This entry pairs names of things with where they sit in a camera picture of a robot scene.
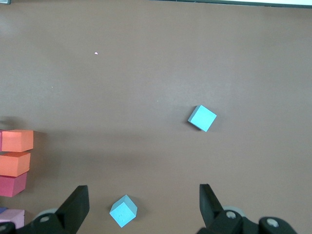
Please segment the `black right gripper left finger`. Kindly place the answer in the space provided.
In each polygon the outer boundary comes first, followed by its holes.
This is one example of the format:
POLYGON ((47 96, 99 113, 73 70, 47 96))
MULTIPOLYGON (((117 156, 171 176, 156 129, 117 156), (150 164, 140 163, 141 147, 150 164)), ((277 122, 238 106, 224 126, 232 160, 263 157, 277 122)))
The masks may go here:
POLYGON ((13 222, 2 222, 0 234, 77 234, 89 209, 88 186, 80 185, 55 213, 42 214, 21 228, 13 222))

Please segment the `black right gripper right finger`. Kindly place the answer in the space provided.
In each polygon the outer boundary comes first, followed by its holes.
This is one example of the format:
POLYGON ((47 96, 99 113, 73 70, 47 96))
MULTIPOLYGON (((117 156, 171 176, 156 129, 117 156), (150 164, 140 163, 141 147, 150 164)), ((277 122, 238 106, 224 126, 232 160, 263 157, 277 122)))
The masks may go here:
POLYGON ((265 216, 254 223, 233 209, 224 209, 209 184, 199 186, 199 207, 205 227, 197 234, 297 234, 283 219, 265 216))

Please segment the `pink foam cube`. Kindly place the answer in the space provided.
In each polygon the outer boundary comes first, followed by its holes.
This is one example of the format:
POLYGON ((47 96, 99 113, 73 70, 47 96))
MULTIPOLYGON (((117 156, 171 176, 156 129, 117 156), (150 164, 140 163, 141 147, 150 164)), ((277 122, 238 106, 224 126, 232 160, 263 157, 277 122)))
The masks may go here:
POLYGON ((6 209, 0 213, 0 223, 13 222, 16 229, 24 226, 25 210, 6 209))

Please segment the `orange foam cube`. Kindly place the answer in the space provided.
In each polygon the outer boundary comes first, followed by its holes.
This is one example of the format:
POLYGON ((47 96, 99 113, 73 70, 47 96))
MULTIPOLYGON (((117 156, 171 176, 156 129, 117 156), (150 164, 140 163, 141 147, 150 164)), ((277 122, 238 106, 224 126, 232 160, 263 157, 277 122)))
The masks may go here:
POLYGON ((18 177, 30 169, 29 152, 7 152, 0 155, 0 175, 18 177))
POLYGON ((4 152, 24 152, 34 147, 33 130, 2 131, 1 149, 4 152))

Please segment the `blue foam cube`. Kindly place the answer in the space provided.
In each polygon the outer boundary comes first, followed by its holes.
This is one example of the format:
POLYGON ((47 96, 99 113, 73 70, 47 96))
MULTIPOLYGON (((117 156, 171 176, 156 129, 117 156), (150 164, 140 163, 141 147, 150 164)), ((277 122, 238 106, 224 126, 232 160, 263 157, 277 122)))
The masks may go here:
POLYGON ((115 222, 123 228, 137 216, 137 205, 128 195, 124 195, 116 201, 109 212, 115 222))
POLYGON ((188 118, 188 122, 198 129, 207 132, 217 115, 203 105, 198 105, 188 118))

